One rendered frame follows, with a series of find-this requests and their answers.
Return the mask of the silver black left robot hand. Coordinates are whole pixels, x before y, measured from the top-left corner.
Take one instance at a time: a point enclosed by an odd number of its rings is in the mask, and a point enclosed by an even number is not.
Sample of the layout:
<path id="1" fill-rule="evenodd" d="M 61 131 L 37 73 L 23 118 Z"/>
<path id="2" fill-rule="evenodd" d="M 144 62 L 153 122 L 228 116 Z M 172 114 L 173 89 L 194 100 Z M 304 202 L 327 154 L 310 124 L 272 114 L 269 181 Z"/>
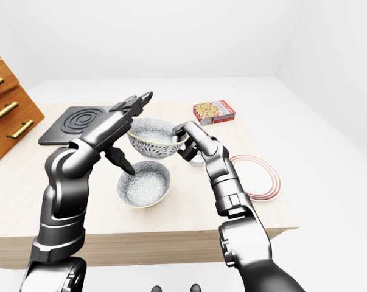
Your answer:
<path id="1" fill-rule="evenodd" d="M 98 116 L 77 140 L 71 141 L 72 144 L 78 145 L 78 149 L 65 162 L 63 171 L 66 175 L 71 178 L 83 176 L 100 159 L 102 151 L 113 165 L 134 175 L 134 168 L 125 159 L 124 152 L 114 148 L 113 144 L 128 132 L 133 117 L 143 112 L 143 107 L 149 103 L 152 96 L 152 92 L 147 92 L 140 97 L 129 97 Z"/>

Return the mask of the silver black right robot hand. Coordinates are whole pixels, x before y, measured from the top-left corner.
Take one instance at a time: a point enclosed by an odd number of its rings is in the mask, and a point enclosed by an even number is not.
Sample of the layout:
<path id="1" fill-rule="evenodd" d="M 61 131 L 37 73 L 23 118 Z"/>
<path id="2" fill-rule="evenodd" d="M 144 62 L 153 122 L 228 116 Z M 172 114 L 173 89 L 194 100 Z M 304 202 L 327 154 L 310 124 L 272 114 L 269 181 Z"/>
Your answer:
<path id="1" fill-rule="evenodd" d="M 216 138 L 208 135 L 192 121 L 182 123 L 172 130 L 174 136 L 182 136 L 185 133 L 189 136 L 189 139 L 185 142 L 185 149 L 178 150 L 183 159 L 191 161 L 196 153 L 200 151 L 206 161 L 208 170 L 228 173 L 225 162 L 228 152 Z"/>

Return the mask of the large patterned grey bowl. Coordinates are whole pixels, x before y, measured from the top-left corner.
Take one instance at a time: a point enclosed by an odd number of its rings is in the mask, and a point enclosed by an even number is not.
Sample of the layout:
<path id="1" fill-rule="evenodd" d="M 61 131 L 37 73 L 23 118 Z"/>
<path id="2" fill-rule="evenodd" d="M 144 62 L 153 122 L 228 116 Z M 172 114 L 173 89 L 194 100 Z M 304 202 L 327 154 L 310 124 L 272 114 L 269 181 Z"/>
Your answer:
<path id="1" fill-rule="evenodd" d="M 131 145 L 143 156 L 163 159 L 176 153 L 189 136 L 174 136 L 174 124 L 151 118 L 136 118 L 127 132 Z"/>

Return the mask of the flat dark stove plate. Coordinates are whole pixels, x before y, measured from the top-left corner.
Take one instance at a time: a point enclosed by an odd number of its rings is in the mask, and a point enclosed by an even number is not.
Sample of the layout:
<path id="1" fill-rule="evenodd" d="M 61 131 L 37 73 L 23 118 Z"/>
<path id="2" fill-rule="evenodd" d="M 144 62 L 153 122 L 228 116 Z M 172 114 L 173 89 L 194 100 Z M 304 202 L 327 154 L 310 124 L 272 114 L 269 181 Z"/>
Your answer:
<path id="1" fill-rule="evenodd" d="M 71 106 L 39 138 L 40 145 L 66 145 L 79 137 L 84 129 L 109 106 Z"/>

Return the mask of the white plate with red rings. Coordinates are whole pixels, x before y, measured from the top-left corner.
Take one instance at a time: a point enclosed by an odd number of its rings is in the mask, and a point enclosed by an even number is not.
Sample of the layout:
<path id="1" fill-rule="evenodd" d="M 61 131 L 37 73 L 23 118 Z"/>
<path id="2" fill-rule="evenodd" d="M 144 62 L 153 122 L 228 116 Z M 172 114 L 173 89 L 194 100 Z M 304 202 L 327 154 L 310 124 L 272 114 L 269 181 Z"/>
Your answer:
<path id="1" fill-rule="evenodd" d="M 281 178 L 267 161 L 253 155 L 236 155 L 231 162 L 244 191 L 254 201 L 268 201 L 281 191 Z"/>

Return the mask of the small patterned grey bowl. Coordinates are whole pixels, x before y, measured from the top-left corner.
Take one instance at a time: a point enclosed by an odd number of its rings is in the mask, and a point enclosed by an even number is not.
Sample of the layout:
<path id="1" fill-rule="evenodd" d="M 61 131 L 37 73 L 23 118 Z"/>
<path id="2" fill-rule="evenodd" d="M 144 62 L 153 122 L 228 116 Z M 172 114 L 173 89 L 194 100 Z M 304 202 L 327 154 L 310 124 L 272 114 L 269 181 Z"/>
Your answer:
<path id="1" fill-rule="evenodd" d="M 170 189 L 169 170 L 159 162 L 142 161 L 133 165 L 135 175 L 123 173 L 117 183 L 119 198 L 134 208 L 159 203 Z"/>

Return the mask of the printed red cookie box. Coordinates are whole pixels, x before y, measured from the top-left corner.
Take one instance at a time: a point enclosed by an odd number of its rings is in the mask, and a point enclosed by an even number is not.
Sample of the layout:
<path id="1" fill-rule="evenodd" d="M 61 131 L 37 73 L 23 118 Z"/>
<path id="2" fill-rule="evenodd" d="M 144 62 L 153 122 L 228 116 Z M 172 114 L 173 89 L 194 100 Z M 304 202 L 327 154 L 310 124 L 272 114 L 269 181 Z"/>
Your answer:
<path id="1" fill-rule="evenodd" d="M 202 126 L 234 120 L 236 115 L 224 100 L 196 104 L 193 113 Z"/>

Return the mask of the wooden cabinet drawer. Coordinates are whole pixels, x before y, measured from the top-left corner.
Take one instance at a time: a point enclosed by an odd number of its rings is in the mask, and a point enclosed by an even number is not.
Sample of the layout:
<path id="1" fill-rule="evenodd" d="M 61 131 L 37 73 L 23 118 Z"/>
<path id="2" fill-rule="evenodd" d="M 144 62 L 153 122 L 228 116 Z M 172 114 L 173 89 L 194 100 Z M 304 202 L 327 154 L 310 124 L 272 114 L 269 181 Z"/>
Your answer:
<path id="1" fill-rule="evenodd" d="M 35 106 L 35 109 L 38 113 L 38 123 L 41 122 L 44 119 L 43 113 L 38 109 L 37 106 Z M 24 142 L 26 140 L 26 137 L 31 137 L 31 132 L 34 131 L 34 129 L 37 127 L 38 123 L 33 124 L 26 132 L 24 132 L 17 140 L 7 138 L 2 133 L 0 134 L 0 160 L 17 144 L 20 144 L 21 142 Z"/>
<path id="2" fill-rule="evenodd" d="M 39 120 L 34 103 L 20 86 L 0 94 L 0 111 L 13 102 L 18 106 L 0 119 L 0 134 L 5 137 L 18 131 L 23 123 L 32 120 L 36 124 Z"/>
<path id="3" fill-rule="evenodd" d="M 5 64 L 3 59 L 0 57 L 0 77 L 4 79 L 4 83 L 0 85 L 0 96 L 8 94 L 14 87 L 19 84 L 18 79 L 15 77 L 13 72 Z"/>

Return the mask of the wooden cabinet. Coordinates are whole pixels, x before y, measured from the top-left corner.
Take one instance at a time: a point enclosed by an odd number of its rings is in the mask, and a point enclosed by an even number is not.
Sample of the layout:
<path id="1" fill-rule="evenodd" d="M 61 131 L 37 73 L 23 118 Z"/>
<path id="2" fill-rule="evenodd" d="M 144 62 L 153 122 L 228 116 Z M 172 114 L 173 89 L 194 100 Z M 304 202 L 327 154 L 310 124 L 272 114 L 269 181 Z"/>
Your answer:
<path id="1" fill-rule="evenodd" d="M 0 159 L 44 119 L 0 57 Z"/>

